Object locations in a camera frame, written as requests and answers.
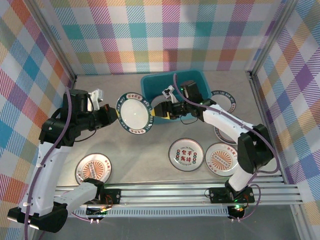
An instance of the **metal extrusion frame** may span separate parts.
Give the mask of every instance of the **metal extrusion frame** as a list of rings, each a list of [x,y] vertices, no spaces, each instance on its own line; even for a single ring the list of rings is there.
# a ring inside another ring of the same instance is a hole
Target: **metal extrusion frame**
[[[317,239],[309,220],[306,218],[307,213],[304,205],[291,205],[290,207],[300,238],[302,240]]]
[[[29,11],[32,13],[36,23],[39,25],[43,35],[45,36],[46,40],[48,41],[49,45],[52,47],[55,55],[57,56],[58,60],[62,64],[64,70],[68,73],[69,77],[72,80],[71,88],[74,88],[76,83],[77,75],[73,71],[64,51],[60,47],[58,40],[54,36],[50,26],[48,25],[47,21],[45,20],[44,16],[42,15],[38,5],[35,3],[34,0],[25,0],[25,5],[28,7]]]
[[[258,108],[260,117],[262,119],[262,123],[268,129],[268,132],[271,133],[272,132],[271,131],[271,126],[270,126],[269,122],[267,121],[268,118],[267,118],[266,112],[264,110],[261,98],[260,98],[260,96],[258,94],[259,91],[258,91],[258,86],[256,84],[256,82],[258,81],[258,77],[257,76],[254,77],[252,75],[252,72],[246,72],[246,76],[248,78],[248,81],[249,81],[249,84],[250,84],[250,87],[251,87],[251,90],[252,90],[252,94],[253,94],[253,97],[254,97],[254,100],[255,100],[255,104],[256,104],[256,106]],[[276,146],[276,143],[275,143],[275,141],[274,141],[274,139],[272,137],[270,138],[270,140],[271,140],[272,145]],[[276,154],[278,156],[278,159],[280,159],[280,155],[279,155],[279,152],[278,152],[277,148],[275,147],[274,150],[275,150],[275,152],[276,152]],[[283,168],[281,162],[280,162],[280,171],[282,173],[284,172],[284,168]],[[287,176],[285,174],[283,174],[282,177],[283,177],[284,182],[286,184],[289,184]]]
[[[186,217],[228,216],[227,206],[235,204],[213,204],[205,196],[209,188],[223,188],[225,178],[220,181],[199,180],[180,182],[118,183],[108,184],[106,189],[121,189],[119,205],[113,205],[108,217]],[[260,205],[300,205],[302,198],[296,185],[285,184],[280,171],[273,175],[259,174],[253,181],[261,188]],[[57,186],[55,197],[71,191],[76,186]],[[252,187],[255,196],[257,187]],[[99,204],[83,204],[75,213],[86,215],[86,208],[100,208]]]
[[[252,74],[256,75],[264,62],[267,59],[269,52],[271,51],[273,45],[278,40],[279,35],[281,34],[282,30],[285,27],[289,17],[291,16],[292,12],[294,11],[297,3],[299,0],[287,0],[286,4],[280,14],[279,18],[274,24],[274,27],[266,41],[264,48],[262,49],[260,55],[258,56],[256,63],[252,69]]]

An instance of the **white plate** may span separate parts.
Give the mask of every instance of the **white plate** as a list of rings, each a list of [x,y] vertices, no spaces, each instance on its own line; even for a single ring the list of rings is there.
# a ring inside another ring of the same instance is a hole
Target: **white plate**
[[[172,165],[183,172],[198,169],[204,161],[204,150],[195,140],[182,138],[175,141],[169,149]]]
[[[212,91],[211,99],[215,101],[223,110],[232,113],[237,106],[235,98],[228,92],[222,90]]]
[[[237,169],[238,152],[226,143],[215,143],[206,151],[205,163],[211,172],[221,177],[229,177]]]
[[[116,103],[121,126],[132,134],[145,134],[154,124],[152,107],[148,101],[136,92],[123,94]]]
[[[225,134],[219,128],[214,127],[214,133],[218,137],[218,139],[220,139],[222,142],[224,142],[226,144],[237,145],[237,143],[231,137],[229,137],[227,134]]]
[[[87,178],[106,182],[110,178],[112,165],[109,158],[100,153],[92,153],[80,160],[75,168],[75,180],[80,185]]]
[[[166,97],[164,95],[156,96],[151,102],[151,107],[155,108],[155,106],[157,106],[159,103],[168,102],[168,101],[169,100],[166,99]]]

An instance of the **plate in bin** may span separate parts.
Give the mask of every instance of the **plate in bin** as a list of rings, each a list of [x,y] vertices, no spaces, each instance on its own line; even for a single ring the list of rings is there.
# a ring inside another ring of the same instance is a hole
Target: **plate in bin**
[[[156,96],[151,102],[151,107],[155,108],[155,106],[157,106],[158,104],[162,102],[168,102],[168,101],[169,99],[167,99],[164,95]]]
[[[182,138],[175,141],[169,149],[169,160],[178,170],[192,172],[200,168],[204,161],[204,150],[195,140]]]

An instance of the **gray floor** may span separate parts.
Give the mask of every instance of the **gray floor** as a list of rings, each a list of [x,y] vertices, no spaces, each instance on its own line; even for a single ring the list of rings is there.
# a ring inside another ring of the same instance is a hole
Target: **gray floor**
[[[80,76],[76,89],[88,92],[100,88],[104,91],[104,101],[115,107],[118,98],[127,92],[141,93],[140,80],[144,74]],[[262,122],[256,106],[251,87],[244,71],[210,71],[205,72],[210,89],[224,90],[236,100],[236,109],[232,113],[242,120],[259,124]],[[85,131],[79,139],[88,137],[91,132]],[[180,138],[191,138],[207,148],[219,142],[212,125],[197,121],[191,125],[181,122],[154,124],[149,132],[133,135],[119,124],[99,129],[89,140],[75,143],[61,171],[59,186],[76,185],[75,169],[78,162],[91,153],[102,153],[112,163],[112,174],[108,183],[134,183],[156,181],[207,180],[225,181],[212,173],[206,166],[193,172],[182,172],[175,169],[169,159],[170,145]],[[265,170],[275,169],[272,160]]]
[[[298,240],[289,206],[259,206],[243,222],[226,217],[111,218],[97,224],[68,218],[43,240]]]

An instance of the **teal plastic bin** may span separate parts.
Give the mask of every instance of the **teal plastic bin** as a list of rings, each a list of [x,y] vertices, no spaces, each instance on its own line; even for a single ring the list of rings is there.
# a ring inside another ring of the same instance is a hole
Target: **teal plastic bin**
[[[202,71],[191,69],[191,70],[182,70],[182,71],[171,71],[171,72],[164,72],[164,73],[157,73],[152,75],[144,76],[141,79],[141,90],[142,95],[146,98],[146,100],[151,103],[153,99],[159,95],[162,95],[162,91],[169,87],[170,85],[174,85],[174,74],[177,74],[177,85],[180,87],[185,81],[193,80],[196,82],[198,86],[199,92],[201,93],[203,99],[211,98],[212,93],[208,86],[206,77]],[[173,94],[181,101],[182,98],[178,95],[177,91],[174,91]],[[191,119],[193,118],[189,113],[187,116],[182,117],[182,120]],[[179,119],[176,120],[169,120],[163,119],[160,117],[154,118],[155,124],[164,124],[170,123],[173,121],[180,121]]]

